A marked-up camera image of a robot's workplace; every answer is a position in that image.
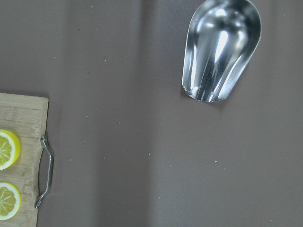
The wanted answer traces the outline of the lemon slice thick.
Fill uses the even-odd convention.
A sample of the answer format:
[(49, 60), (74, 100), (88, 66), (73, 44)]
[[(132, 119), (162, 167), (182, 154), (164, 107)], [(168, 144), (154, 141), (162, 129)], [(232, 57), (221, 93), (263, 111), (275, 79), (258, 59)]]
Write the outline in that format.
[(21, 143), (18, 136), (5, 129), (0, 130), (0, 169), (13, 165), (21, 153)]

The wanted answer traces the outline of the lemon slice thin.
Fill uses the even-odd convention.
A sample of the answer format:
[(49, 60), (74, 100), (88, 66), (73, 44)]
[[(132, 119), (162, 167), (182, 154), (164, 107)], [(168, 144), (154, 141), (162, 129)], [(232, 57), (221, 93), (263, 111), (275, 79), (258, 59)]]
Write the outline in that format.
[(11, 183), (0, 183), (0, 219), (8, 220), (15, 216), (21, 206), (21, 194)]

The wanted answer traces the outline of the steel scoop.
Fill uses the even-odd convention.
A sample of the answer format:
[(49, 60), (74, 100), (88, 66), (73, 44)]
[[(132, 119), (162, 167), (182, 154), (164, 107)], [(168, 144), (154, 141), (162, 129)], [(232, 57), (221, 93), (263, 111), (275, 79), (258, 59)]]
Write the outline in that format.
[(229, 97), (261, 38), (257, 8), (249, 0), (207, 0), (187, 31), (182, 87), (201, 102)]

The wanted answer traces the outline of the bamboo cutting board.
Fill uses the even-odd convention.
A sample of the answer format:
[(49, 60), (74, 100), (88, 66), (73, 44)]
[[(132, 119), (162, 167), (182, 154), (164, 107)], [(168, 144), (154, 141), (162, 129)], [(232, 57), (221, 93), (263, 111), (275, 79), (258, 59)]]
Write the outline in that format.
[[(35, 227), (38, 209), (50, 191), (53, 154), (46, 136), (49, 100), (45, 97), (1, 93), (0, 127), (17, 135), (21, 153), (8, 168), (1, 170), (1, 182), (13, 184), (21, 194), (16, 215), (2, 220), (2, 227)], [(39, 165), (42, 153), (48, 155), (46, 186), (39, 189)]]

